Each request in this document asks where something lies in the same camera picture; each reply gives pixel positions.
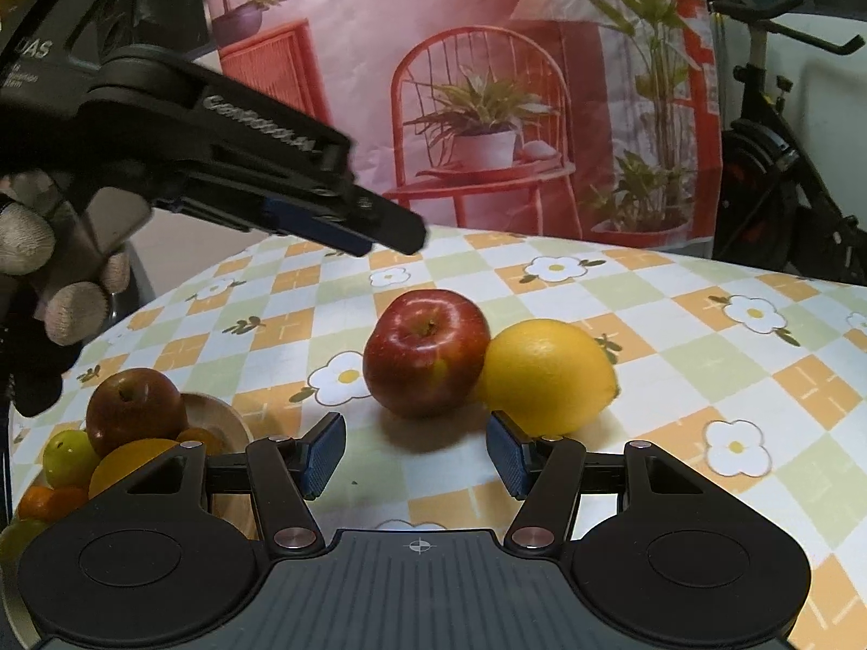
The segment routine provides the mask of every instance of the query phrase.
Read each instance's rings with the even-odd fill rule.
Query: fruit bowl
[[[237,411],[227,403],[205,393],[182,393],[186,417],[190,428],[204,428],[217,435],[224,443],[227,453],[243,452],[253,442],[253,434]],[[42,472],[36,475],[28,486],[45,485]],[[250,539],[256,536],[256,521],[250,497],[218,495],[213,497],[211,512],[238,528]],[[0,565],[0,582],[3,586],[3,599],[6,601],[12,629],[23,647],[33,647],[39,641],[39,634],[33,627],[27,609],[23,605],[16,586],[15,565]],[[50,573],[46,572],[46,584],[51,583]]]
[[[253,434],[237,411],[205,393],[182,393],[186,418],[190,427],[202,427],[218,435],[227,446],[227,452],[243,452],[253,442]],[[256,519],[250,507],[250,497],[231,494],[216,495],[213,511],[234,525],[250,539],[256,536]]]

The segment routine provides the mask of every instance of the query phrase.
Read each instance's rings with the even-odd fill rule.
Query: white flower pattern
[[[586,267],[574,256],[538,256],[523,270],[528,276],[536,276],[549,283],[558,283],[579,278],[587,273]]]
[[[331,357],[328,364],[311,373],[307,383],[315,389],[320,406],[342,406],[352,399],[370,397],[361,376],[361,354],[357,352],[341,352]]]
[[[370,285],[374,288],[385,288],[385,286],[394,286],[398,283],[406,283],[407,281],[409,281],[409,271],[404,269],[403,266],[380,269],[370,275]]]
[[[786,318],[777,312],[773,303],[764,298],[733,295],[722,312],[759,334],[770,334],[786,326]]]
[[[861,330],[864,334],[867,334],[867,317],[864,317],[864,315],[852,313],[846,318],[846,322],[849,323],[849,327],[852,329]]]
[[[203,301],[205,298],[213,298],[217,295],[224,293],[225,291],[231,288],[231,284],[233,284],[233,280],[231,278],[218,278],[215,281],[211,282],[205,288],[202,288],[200,291],[196,292],[196,297]]]
[[[721,477],[764,477],[771,470],[771,455],[764,447],[765,436],[748,420],[714,420],[705,429],[708,450],[705,458]]]
[[[418,525],[413,525],[412,523],[407,523],[402,520],[390,520],[385,523],[380,523],[377,525],[374,530],[388,530],[389,532],[417,532],[417,533],[426,533],[432,532],[436,530],[445,530],[439,523],[419,523]]]

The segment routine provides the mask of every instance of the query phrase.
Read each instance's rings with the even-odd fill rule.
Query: exercise bike
[[[858,228],[857,217],[844,217],[783,119],[792,81],[777,77],[776,99],[765,90],[768,34],[838,56],[859,51],[864,39],[835,45],[773,21],[804,0],[762,8],[749,0],[708,2],[713,12],[743,22],[750,33],[749,61],[734,68],[735,80],[744,85],[740,117],[722,134],[714,259],[769,271],[794,267],[808,278],[867,285],[867,233]]]

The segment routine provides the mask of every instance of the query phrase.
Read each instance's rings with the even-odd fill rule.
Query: purple pot
[[[219,48],[227,47],[258,34],[262,28],[262,10],[252,2],[244,2],[230,12],[211,20],[211,31]]]

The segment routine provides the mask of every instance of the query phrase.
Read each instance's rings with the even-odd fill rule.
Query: red cabinet
[[[306,19],[245,38],[221,49],[219,58],[225,75],[331,124]]]

